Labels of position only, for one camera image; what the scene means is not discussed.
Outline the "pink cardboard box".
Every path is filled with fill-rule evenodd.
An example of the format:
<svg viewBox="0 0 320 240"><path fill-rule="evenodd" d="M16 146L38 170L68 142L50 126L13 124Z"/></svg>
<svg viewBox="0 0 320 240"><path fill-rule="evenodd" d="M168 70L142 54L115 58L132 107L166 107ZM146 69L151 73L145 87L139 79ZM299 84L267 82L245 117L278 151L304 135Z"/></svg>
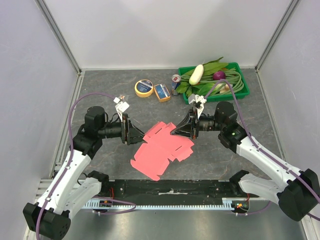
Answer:
<svg viewBox="0 0 320 240"><path fill-rule="evenodd" d="M171 135L173 123L163 121L155 124L144 135L144 143L139 147L130 164L133 168L154 181L159 181L170 162L187 159L194 143L187 137Z"/></svg>

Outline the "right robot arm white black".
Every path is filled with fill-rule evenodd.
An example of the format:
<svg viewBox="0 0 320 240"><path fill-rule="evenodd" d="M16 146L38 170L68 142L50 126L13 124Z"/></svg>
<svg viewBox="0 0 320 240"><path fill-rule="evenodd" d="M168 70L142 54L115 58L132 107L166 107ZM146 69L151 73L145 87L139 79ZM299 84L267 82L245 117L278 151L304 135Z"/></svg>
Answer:
<svg viewBox="0 0 320 240"><path fill-rule="evenodd" d="M220 143L262 170L269 179L241 170L230 178L229 191L235 197L244 193L277 204L290 219L299 222L320 202L318 175L311 169L301 170L262 146L237 122L232 103L222 101L214 115L202 113L202 104L194 103L171 135L196 139L200 132L217 131Z"/></svg>

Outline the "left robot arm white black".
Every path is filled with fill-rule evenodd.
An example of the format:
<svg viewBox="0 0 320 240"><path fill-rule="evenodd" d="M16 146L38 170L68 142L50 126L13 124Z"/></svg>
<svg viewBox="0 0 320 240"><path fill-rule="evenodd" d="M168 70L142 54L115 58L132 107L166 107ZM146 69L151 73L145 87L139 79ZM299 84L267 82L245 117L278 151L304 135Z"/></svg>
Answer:
<svg viewBox="0 0 320 240"><path fill-rule="evenodd" d="M61 240L70 229L72 219L94 196L106 196L110 191L109 176L99 171L89 173L74 190L83 170L89 165L103 144L103 139L120 138L126 145L143 141L144 133L135 127L126 113L109 121L101 106L90 107L72 139L70 149L53 181L37 200L27 203L23 215L28 228L36 236Z"/></svg>

